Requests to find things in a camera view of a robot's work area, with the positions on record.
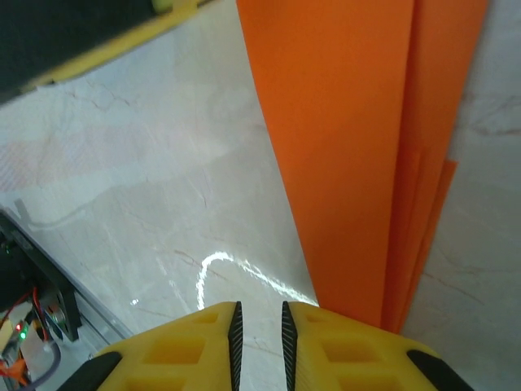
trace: grey cable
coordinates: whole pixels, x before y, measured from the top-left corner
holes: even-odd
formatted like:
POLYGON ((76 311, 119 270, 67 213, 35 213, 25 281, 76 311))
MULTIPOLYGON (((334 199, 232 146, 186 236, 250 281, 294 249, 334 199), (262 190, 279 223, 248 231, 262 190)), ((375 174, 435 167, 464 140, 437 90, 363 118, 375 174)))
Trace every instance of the grey cable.
POLYGON ((56 344, 55 340, 50 340, 50 348, 52 349, 52 353, 54 355, 54 358, 52 360, 52 364, 50 365, 49 369, 46 373, 38 377, 34 382, 31 384, 26 385, 25 387, 22 387, 21 389, 18 389, 18 391, 35 391, 37 387, 40 387, 42 384, 44 384, 46 381, 49 380, 51 376, 56 372, 58 369, 59 363, 62 361, 62 354, 59 351, 59 347, 56 344))

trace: red wire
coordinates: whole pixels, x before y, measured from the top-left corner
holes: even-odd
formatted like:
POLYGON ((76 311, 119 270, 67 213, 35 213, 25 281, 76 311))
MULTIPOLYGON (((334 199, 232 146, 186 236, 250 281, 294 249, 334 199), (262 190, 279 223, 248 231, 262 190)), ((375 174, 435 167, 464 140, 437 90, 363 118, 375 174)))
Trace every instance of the red wire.
POLYGON ((9 318, 9 314, 11 313, 11 311, 20 303, 22 303, 28 296, 29 294, 31 293, 31 291, 25 293, 20 299, 18 299, 15 304, 13 304, 13 306, 6 312, 5 315, 3 315, 3 318, 2 318, 2 321, 0 322, 0 330, 2 329, 3 327, 3 324, 6 322, 7 318, 9 318))
MULTIPOLYGON (((45 322, 45 319, 43 318, 42 308, 40 306, 40 301, 38 300, 38 290, 36 287, 34 287, 34 289, 33 289, 33 302, 34 302, 34 306, 36 307, 36 311, 38 311, 38 313, 40 314, 41 322, 45 322)), ((43 330, 43 340, 49 340, 49 335, 47 334, 45 324, 42 324, 42 330, 43 330)))

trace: orange paper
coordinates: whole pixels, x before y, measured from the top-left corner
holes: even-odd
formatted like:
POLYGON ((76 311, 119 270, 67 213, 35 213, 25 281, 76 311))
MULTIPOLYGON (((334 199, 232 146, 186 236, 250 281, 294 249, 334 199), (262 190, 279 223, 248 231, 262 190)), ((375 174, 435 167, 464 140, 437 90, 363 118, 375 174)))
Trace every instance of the orange paper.
POLYGON ((411 219, 406 240, 389 244, 382 315, 387 330, 399 331, 486 5, 486 0, 415 2, 391 232, 403 229, 404 216, 411 219), (422 163, 411 212, 407 200, 413 174, 404 156, 419 151, 422 163))
POLYGON ((379 326, 413 0, 238 0, 321 306, 379 326))
POLYGON ((422 243, 420 244, 418 257, 416 259, 416 263, 414 264, 413 278, 410 281, 409 289, 407 291, 407 300, 401 312, 400 329, 403 327, 405 320, 407 319, 410 305, 413 302, 414 293, 416 292, 416 288, 418 287, 418 283, 422 277, 423 267, 425 266, 427 258, 429 257, 432 240, 434 239, 436 227, 438 225, 438 221, 440 220, 441 210, 443 209, 445 198, 447 198, 447 194, 449 193, 450 184, 453 181, 453 176, 456 172, 457 166, 458 163, 453 160, 446 160, 443 163, 440 182, 438 183, 438 190, 436 191, 436 197, 434 198, 431 214, 429 215, 429 220, 427 222, 427 230, 425 231, 422 243))

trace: marble floor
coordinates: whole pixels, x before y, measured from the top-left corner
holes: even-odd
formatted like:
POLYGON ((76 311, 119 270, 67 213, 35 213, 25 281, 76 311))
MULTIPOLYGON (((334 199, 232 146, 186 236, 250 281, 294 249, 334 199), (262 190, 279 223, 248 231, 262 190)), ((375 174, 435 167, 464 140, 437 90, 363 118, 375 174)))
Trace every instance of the marble floor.
MULTIPOLYGON (((520 21, 491 5, 404 331, 476 389, 521 383, 520 21)), ((241 300, 242 389, 284 389, 281 303, 315 297, 232 0, 2 106, 0 167, 2 207, 132 332, 241 300)))

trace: yellow edge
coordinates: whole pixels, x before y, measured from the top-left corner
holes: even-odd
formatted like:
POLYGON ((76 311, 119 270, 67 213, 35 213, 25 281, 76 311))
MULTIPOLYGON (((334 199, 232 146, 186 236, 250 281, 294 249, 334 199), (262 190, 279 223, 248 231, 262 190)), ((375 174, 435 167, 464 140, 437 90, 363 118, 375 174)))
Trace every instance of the yellow edge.
POLYGON ((30 91, 37 86, 44 86, 53 81, 62 81, 79 76, 177 26, 193 16, 197 10, 197 2, 192 0, 189 4, 176 8, 167 14, 158 15, 153 20, 141 24, 127 33, 113 38, 74 59, 70 59, 57 68, 31 80, 22 88, 22 92, 30 91))

